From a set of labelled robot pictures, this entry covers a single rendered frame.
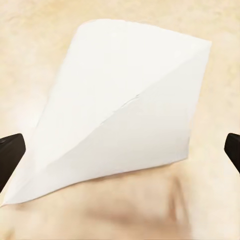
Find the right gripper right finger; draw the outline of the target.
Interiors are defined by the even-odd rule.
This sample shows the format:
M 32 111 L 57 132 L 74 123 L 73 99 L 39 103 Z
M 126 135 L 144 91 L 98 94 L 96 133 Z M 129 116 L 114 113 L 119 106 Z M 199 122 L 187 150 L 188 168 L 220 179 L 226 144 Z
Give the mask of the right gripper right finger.
M 240 173 L 240 134 L 230 132 L 227 135 L 224 151 Z

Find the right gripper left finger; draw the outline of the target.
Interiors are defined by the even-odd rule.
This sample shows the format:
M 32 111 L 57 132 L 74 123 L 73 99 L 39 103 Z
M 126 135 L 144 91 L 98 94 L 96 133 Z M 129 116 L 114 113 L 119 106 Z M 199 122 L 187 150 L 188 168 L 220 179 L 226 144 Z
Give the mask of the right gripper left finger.
M 21 133 L 0 138 L 0 193 L 25 153 L 26 145 Z

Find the paper coffee filter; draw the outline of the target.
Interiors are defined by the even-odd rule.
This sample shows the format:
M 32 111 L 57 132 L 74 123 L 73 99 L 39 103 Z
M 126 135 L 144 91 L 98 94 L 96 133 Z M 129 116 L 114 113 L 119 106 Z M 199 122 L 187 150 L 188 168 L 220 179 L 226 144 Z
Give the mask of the paper coffee filter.
M 127 20 L 80 25 L 0 207 L 187 159 L 210 45 Z

